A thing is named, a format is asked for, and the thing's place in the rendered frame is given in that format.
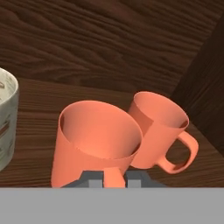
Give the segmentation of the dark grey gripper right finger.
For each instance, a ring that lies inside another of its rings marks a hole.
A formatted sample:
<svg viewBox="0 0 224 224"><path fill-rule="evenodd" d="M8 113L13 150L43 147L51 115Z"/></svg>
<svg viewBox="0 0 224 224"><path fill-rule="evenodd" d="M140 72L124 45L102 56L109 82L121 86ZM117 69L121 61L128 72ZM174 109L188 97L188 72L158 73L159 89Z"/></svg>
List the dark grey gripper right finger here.
<svg viewBox="0 0 224 224"><path fill-rule="evenodd" d="M128 188L165 187L164 184L153 180L146 171L126 171L125 180Z"/></svg>

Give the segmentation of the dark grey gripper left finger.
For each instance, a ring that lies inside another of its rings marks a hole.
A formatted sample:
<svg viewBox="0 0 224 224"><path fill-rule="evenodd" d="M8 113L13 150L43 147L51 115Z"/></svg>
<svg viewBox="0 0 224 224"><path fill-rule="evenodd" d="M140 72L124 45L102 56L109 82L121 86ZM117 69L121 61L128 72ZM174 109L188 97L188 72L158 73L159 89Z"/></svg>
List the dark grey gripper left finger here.
<svg viewBox="0 0 224 224"><path fill-rule="evenodd" d="M66 187L103 188L103 172L84 171L79 179L67 184Z"/></svg>

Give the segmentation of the orange mug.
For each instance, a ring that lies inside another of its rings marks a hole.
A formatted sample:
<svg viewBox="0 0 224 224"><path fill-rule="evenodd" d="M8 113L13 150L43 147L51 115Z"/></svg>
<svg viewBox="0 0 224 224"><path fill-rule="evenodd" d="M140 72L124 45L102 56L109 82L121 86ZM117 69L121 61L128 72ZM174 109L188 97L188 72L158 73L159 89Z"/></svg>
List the orange mug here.
<svg viewBox="0 0 224 224"><path fill-rule="evenodd" d="M124 173L143 139L137 122L102 101L77 101L59 115L51 186L66 186L83 172L101 172L103 186L124 188Z"/></svg>
<svg viewBox="0 0 224 224"><path fill-rule="evenodd" d="M199 144L186 132L189 117L174 101L161 94L141 91L134 95L129 114L143 133L132 167L150 169L158 165L165 172L176 174L184 171L196 158ZM190 155L185 162L173 164L166 154L177 139L188 148Z"/></svg>

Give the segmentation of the white patterned bowl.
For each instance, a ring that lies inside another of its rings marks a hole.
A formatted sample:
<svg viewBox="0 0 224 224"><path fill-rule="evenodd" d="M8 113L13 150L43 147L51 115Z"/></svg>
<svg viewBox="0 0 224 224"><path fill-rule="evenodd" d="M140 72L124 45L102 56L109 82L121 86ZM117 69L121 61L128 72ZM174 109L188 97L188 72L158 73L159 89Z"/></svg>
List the white patterned bowl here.
<svg viewBox="0 0 224 224"><path fill-rule="evenodd" d="M15 150L18 97L18 80L0 67L0 171L12 160Z"/></svg>

